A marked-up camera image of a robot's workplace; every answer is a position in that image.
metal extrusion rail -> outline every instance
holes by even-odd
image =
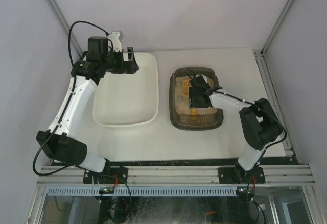
[[[46,173],[60,166],[45,166]],[[243,186],[239,184],[219,184],[218,168],[227,166],[136,166],[128,168],[127,184],[131,187],[167,186]],[[266,179],[258,186],[310,186],[315,185],[308,165],[262,165]],[[83,184],[84,171],[69,167],[48,177],[39,177],[37,186],[92,186]]]

white tabletop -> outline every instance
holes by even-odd
[[[267,98],[250,48],[199,49],[150,52],[157,59],[159,113],[147,125],[106,128],[92,118],[93,96],[86,105],[77,140],[111,161],[220,159],[242,154],[247,143],[239,114],[224,112],[223,124],[214,130],[183,131],[169,117],[169,79],[181,67],[213,69],[220,86],[240,98]],[[285,156],[283,145],[272,146],[265,157]]]

white wall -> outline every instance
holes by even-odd
[[[69,23],[88,20],[121,30],[138,51],[260,49],[286,0],[56,0]],[[90,32],[76,31],[86,49]]]
[[[296,0],[269,52],[289,129],[327,204],[327,0]]]
[[[0,216],[23,223],[37,180],[35,136],[68,88],[67,38],[45,0],[0,0],[0,12]]]

wire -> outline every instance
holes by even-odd
[[[251,219],[253,220],[251,209],[250,209],[250,204],[249,204],[249,188],[250,188],[251,179],[252,179],[252,174],[250,175],[249,183],[246,186],[246,206],[247,206],[247,210],[251,216]]]
[[[195,74],[194,74],[194,72],[193,72],[192,70],[190,70],[189,68],[184,68],[184,71],[185,71],[186,75],[187,75],[190,79],[194,79],[194,78],[195,78]],[[187,71],[192,72],[192,74],[193,74],[193,78],[192,78],[192,77],[187,73]],[[264,109],[262,109],[261,107],[259,107],[257,104],[252,103],[252,102],[248,102],[248,101],[243,100],[243,99],[240,99],[240,98],[238,98],[238,97],[236,97],[236,96],[234,96],[234,95],[230,95],[230,94],[227,94],[227,93],[225,93],[225,92],[216,91],[216,90],[210,90],[210,89],[208,89],[208,88],[206,88],[206,87],[204,87],[204,86],[201,86],[201,87],[204,88],[204,89],[206,89],[206,90],[208,90],[208,91],[211,91],[211,92],[217,93],[217,94],[221,94],[221,95],[229,96],[229,97],[234,98],[234,99],[236,99],[236,100],[238,100],[238,101],[240,101],[240,102],[242,102],[242,103],[246,103],[246,104],[250,104],[250,105],[255,106],[255,107],[256,107],[257,109],[259,109],[261,112],[265,113],[267,116],[269,116],[270,118],[272,118],[272,119],[273,119],[273,120],[274,120],[274,121],[275,121],[275,122],[276,122],[276,123],[277,123],[277,124],[282,128],[282,130],[284,131],[284,137],[283,137],[281,140],[279,140],[279,141],[277,141],[277,142],[274,142],[274,143],[272,143],[272,144],[266,146],[266,147],[264,148],[264,151],[263,151],[262,155],[261,155],[261,158],[262,158],[262,156],[264,155],[264,153],[266,152],[266,150],[267,150],[268,148],[270,148],[271,146],[274,146],[274,145],[276,145],[276,144],[278,144],[278,143],[281,143],[281,142],[283,142],[283,141],[286,140],[286,137],[287,137],[287,130],[286,130],[286,128],[284,127],[284,125],[283,125],[281,122],[279,122],[278,119],[274,118],[271,114],[267,113]]]
[[[240,98],[238,98],[238,97],[236,97],[236,96],[233,96],[233,95],[230,95],[230,94],[227,94],[227,93],[221,92],[221,91],[213,91],[213,92],[214,92],[214,93],[217,93],[217,94],[222,94],[222,95],[225,95],[225,96],[229,96],[229,97],[231,97],[231,98],[234,98],[234,99],[236,99],[236,100],[238,100],[238,101],[240,101],[240,102],[246,103],[246,104],[253,105],[253,106],[255,106],[256,108],[258,108],[261,112],[265,113],[267,116],[269,116],[270,118],[272,118],[272,119],[273,119],[277,124],[279,124],[279,126],[280,126],[280,127],[282,128],[282,130],[284,131],[284,137],[283,137],[281,140],[279,140],[279,141],[277,141],[277,142],[274,142],[274,143],[272,143],[272,144],[266,146],[266,148],[264,149],[263,154],[264,154],[265,151],[266,151],[268,148],[270,148],[271,146],[274,146],[274,145],[276,145],[276,144],[278,144],[278,143],[281,143],[281,142],[285,141],[285,139],[286,139],[286,137],[287,137],[287,130],[286,130],[286,128],[284,127],[284,125],[283,125],[281,122],[278,121],[278,119],[274,118],[271,114],[267,113],[264,109],[262,109],[261,107],[259,107],[259,106],[256,105],[255,103],[251,103],[251,102],[248,102],[248,101],[246,101],[246,100],[242,100],[242,99],[240,99]]]
[[[188,74],[188,72],[187,71],[190,71],[192,74],[193,74],[193,78]],[[192,79],[194,79],[195,78],[195,73],[191,70],[191,69],[189,69],[188,67],[186,67],[186,68],[184,68],[184,72],[186,73],[186,75],[192,80]]]
[[[114,204],[117,204],[117,202],[111,202],[111,203],[110,203],[110,205],[109,205],[109,206],[110,206],[110,207],[109,207],[110,210],[114,210],[114,211],[118,211],[118,212],[124,212],[124,213],[126,213],[125,210],[120,210],[120,209],[116,209],[116,208],[114,208],[114,207],[113,207]]]
[[[125,183],[122,179],[118,178],[118,177],[114,177],[114,176],[110,176],[110,175],[103,175],[103,174],[100,174],[101,176],[104,176],[104,177],[109,177],[109,178],[114,178],[116,180],[119,180],[120,182],[122,182],[127,190],[128,190],[128,194],[129,194],[129,208],[132,206],[132,192],[131,192],[131,189],[129,188],[129,186],[127,185],[127,183]]]
[[[70,59],[70,61],[71,61],[71,65],[72,65],[72,66],[74,65],[74,63],[73,63],[72,51],[71,51],[71,37],[72,37],[72,30],[73,30],[73,27],[74,27],[76,24],[78,24],[78,23],[89,24],[89,25],[91,25],[91,26],[93,26],[93,27],[96,27],[96,28],[102,30],[102,31],[106,34],[106,36],[109,35],[109,33],[108,33],[107,31],[105,31],[103,28],[101,28],[101,27],[99,27],[99,26],[97,26],[97,25],[95,25],[95,24],[93,24],[93,23],[91,23],[91,22],[88,22],[88,21],[75,21],[75,22],[73,22],[73,24],[72,24],[71,27],[69,28],[69,32],[68,32],[68,53],[69,53],[69,59]]]
[[[262,216],[263,216],[263,218],[264,218],[264,224],[266,224],[267,223],[267,220],[266,220],[266,215],[265,215],[265,213],[264,213],[264,211],[263,211],[263,209],[261,208],[261,206],[255,201],[255,200],[252,200],[252,202],[260,209],[260,211],[261,211],[261,213],[262,213]]]
[[[62,210],[62,209],[60,209],[60,208],[59,208],[59,205],[58,205],[57,197],[56,197],[56,196],[53,196],[53,198],[55,199],[57,210],[59,210],[59,211],[61,211],[61,212],[67,212],[67,211],[70,211],[70,210],[72,209],[72,207],[70,207],[70,208],[67,209],[67,210]]]
[[[89,24],[89,25],[91,25],[91,26],[94,26],[94,27],[96,27],[96,28],[102,30],[102,31],[106,34],[106,36],[109,35],[109,33],[108,33],[107,31],[105,31],[103,28],[101,28],[101,27],[99,27],[99,26],[97,26],[97,25],[95,25],[95,24],[93,24],[93,23],[91,23],[91,22],[88,22],[88,21],[75,21],[75,22],[71,25],[71,27],[69,28],[69,33],[68,33],[68,54],[69,54],[69,59],[70,59],[70,62],[71,62],[71,65],[72,65],[72,66],[74,65],[74,63],[73,63],[72,51],[71,51],[71,37],[72,37],[72,30],[73,30],[73,27],[74,27],[76,24],[78,24],[78,23]],[[110,43],[111,43],[111,51],[113,51],[113,43],[112,43],[111,40],[109,40],[109,41],[110,41]],[[71,99],[72,99],[72,97],[73,97],[73,95],[74,95],[75,85],[76,85],[76,76],[74,76],[74,81],[73,81],[72,91],[71,91],[71,93],[70,93],[70,95],[69,95],[69,97],[68,97],[68,100],[67,100],[67,102],[66,102],[66,105],[65,105],[64,109],[62,110],[62,113],[61,113],[61,115],[60,115],[60,117],[59,117],[59,119],[58,119],[58,124],[61,123],[62,118],[64,117],[64,115],[65,115],[65,113],[66,113],[66,110],[67,110],[67,108],[68,108],[68,106],[69,106],[69,103],[70,103],[70,101],[71,101]],[[68,168],[69,166],[71,166],[71,165],[67,165],[67,166],[64,166],[64,167],[62,167],[62,168],[60,168],[60,169],[58,169],[58,170],[55,170],[55,171],[53,171],[53,172],[49,172],[49,173],[39,173],[39,172],[36,170],[35,165],[36,165],[36,160],[37,160],[39,154],[41,153],[41,151],[42,151],[42,149],[44,148],[44,146],[49,142],[49,140],[51,139],[51,137],[55,134],[55,132],[57,131],[58,127],[59,127],[59,126],[56,126],[56,127],[53,129],[53,131],[51,132],[51,134],[50,134],[50,135],[48,136],[48,138],[45,140],[44,144],[39,148],[39,150],[38,150],[38,151],[36,152],[36,154],[35,154],[35,157],[34,157],[34,160],[33,160],[32,169],[33,169],[33,172],[34,172],[35,174],[37,174],[38,176],[50,176],[50,175],[52,175],[52,174],[55,174],[55,173],[57,173],[57,172],[60,172],[60,171],[62,171],[63,169],[66,169],[66,168]]]
[[[70,101],[71,101],[71,99],[72,99],[72,97],[73,97],[73,95],[74,95],[75,85],[76,85],[76,77],[74,77],[72,91],[71,91],[71,93],[70,93],[70,95],[69,95],[69,97],[68,97],[68,99],[67,99],[66,105],[65,105],[64,109],[62,110],[62,113],[61,113],[61,115],[60,115],[60,117],[59,117],[59,119],[58,119],[58,124],[61,123],[62,118],[64,117],[65,112],[66,112],[66,110],[67,110],[67,108],[68,108],[68,105],[69,105],[69,103],[70,103]],[[39,148],[39,150],[38,150],[38,151],[36,152],[36,154],[35,154],[35,157],[34,157],[34,160],[33,160],[32,168],[33,168],[33,172],[34,172],[35,174],[37,174],[38,176],[41,176],[41,177],[50,176],[50,175],[52,175],[52,174],[55,174],[55,173],[57,173],[57,172],[60,172],[60,171],[62,171],[63,169],[66,169],[66,168],[68,168],[69,166],[71,166],[71,165],[67,165],[67,166],[64,166],[64,167],[62,167],[62,168],[60,168],[60,169],[58,169],[58,170],[55,170],[55,171],[53,171],[53,172],[49,172],[49,173],[40,173],[40,172],[38,172],[38,171],[36,170],[35,164],[36,164],[36,160],[37,160],[37,158],[38,158],[40,152],[42,151],[42,149],[44,148],[44,146],[49,142],[49,140],[50,140],[51,137],[55,134],[55,132],[57,131],[58,128],[59,128],[59,125],[57,125],[57,126],[53,129],[53,131],[51,132],[51,134],[49,135],[49,137],[45,140],[45,142],[43,143],[43,145]]]
[[[253,182],[254,182],[254,186],[253,186],[253,189],[252,189],[252,191],[253,190],[255,190],[255,187],[256,187],[256,177],[252,177],[253,178]]]

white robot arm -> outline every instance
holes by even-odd
[[[247,141],[242,155],[236,163],[236,173],[241,179],[246,172],[256,168],[267,148],[286,138],[286,129],[278,121],[268,100],[261,98],[255,102],[239,99],[221,87],[210,87],[205,77],[191,78],[190,108],[215,107],[231,113],[239,113],[243,134]],[[276,141],[284,131],[284,138]]]
[[[39,131],[36,136],[41,146],[38,153],[44,150],[50,159],[98,173],[108,173],[110,161],[88,151],[84,143],[76,140],[76,131],[86,103],[106,72],[134,74],[139,69],[133,48],[127,48],[129,60],[124,61],[120,35],[120,32],[112,32],[108,37],[89,38],[88,50],[73,65],[69,88],[58,114],[48,130]],[[33,170],[40,175],[34,163]]]

